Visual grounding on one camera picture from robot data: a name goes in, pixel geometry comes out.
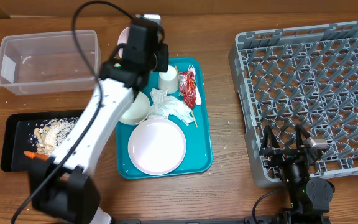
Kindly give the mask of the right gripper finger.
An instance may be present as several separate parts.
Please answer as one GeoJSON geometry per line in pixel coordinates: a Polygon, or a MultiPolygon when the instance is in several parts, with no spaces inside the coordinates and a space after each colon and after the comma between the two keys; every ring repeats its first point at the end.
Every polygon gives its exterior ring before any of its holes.
{"type": "Polygon", "coordinates": [[[297,149],[310,149],[310,133],[300,124],[295,126],[296,135],[296,148],[297,149]]]}
{"type": "Polygon", "coordinates": [[[279,149],[280,145],[277,141],[276,136],[274,135],[270,125],[266,125],[264,127],[264,135],[261,140],[261,147],[260,150],[273,150],[273,149],[279,149]]]}

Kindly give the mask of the pink bowl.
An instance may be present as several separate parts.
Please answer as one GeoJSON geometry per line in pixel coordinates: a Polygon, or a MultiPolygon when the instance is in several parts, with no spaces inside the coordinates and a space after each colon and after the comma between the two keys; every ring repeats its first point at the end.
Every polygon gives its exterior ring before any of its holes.
{"type": "MultiPolygon", "coordinates": [[[[118,38],[118,41],[117,41],[117,44],[120,45],[120,44],[126,44],[127,43],[127,40],[128,40],[128,37],[129,37],[129,31],[130,31],[130,27],[126,27],[122,32],[121,34],[119,35],[119,38],[118,38]]],[[[119,54],[119,57],[122,58],[122,54],[123,54],[123,48],[119,49],[118,51],[118,54],[119,54]]]]}

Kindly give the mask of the white napkin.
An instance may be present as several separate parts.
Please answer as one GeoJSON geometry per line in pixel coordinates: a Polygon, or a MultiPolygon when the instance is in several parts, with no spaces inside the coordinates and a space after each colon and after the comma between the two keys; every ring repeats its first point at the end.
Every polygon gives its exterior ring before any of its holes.
{"type": "Polygon", "coordinates": [[[150,92],[150,96],[152,105],[150,106],[148,119],[168,119],[170,115],[173,115],[187,126],[196,121],[194,117],[192,117],[191,109],[188,105],[174,96],[167,95],[166,90],[153,88],[150,92]]]}

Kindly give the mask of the white bowl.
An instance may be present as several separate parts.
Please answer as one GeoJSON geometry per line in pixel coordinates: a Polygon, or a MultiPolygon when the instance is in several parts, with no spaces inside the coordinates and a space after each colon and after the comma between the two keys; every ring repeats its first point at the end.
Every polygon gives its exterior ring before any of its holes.
{"type": "Polygon", "coordinates": [[[121,123],[127,125],[138,125],[148,118],[150,110],[150,100],[142,92],[139,92],[130,108],[119,119],[121,123]]]}

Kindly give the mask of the orange carrot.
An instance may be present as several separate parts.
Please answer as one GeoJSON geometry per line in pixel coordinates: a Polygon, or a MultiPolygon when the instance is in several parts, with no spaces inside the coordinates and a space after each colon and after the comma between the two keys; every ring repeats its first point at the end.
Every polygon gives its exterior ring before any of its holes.
{"type": "Polygon", "coordinates": [[[49,158],[48,155],[39,154],[37,152],[32,152],[32,151],[24,151],[24,155],[30,159],[40,159],[43,161],[46,161],[49,158]]]}

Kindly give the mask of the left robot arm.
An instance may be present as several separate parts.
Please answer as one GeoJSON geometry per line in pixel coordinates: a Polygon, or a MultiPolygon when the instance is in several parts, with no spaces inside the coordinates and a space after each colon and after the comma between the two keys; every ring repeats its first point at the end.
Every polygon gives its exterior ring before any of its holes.
{"type": "Polygon", "coordinates": [[[67,138],[29,172],[34,209],[68,223],[115,223],[92,180],[107,140],[152,72],[168,69],[168,45],[157,14],[136,15],[127,42],[103,62],[85,110],[67,138]]]}

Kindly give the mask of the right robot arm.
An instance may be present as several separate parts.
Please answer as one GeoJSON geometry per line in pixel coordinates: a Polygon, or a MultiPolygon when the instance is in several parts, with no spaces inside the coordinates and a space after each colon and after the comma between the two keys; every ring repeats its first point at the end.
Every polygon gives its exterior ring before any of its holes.
{"type": "Polygon", "coordinates": [[[259,154],[269,157],[267,165],[280,170],[280,180],[288,190],[291,207],[284,208],[266,223],[329,223],[330,202],[335,187],[325,179],[311,177],[310,165],[328,150],[325,139],[312,136],[306,129],[295,126],[295,149],[280,149],[271,127],[264,127],[259,154]]]}

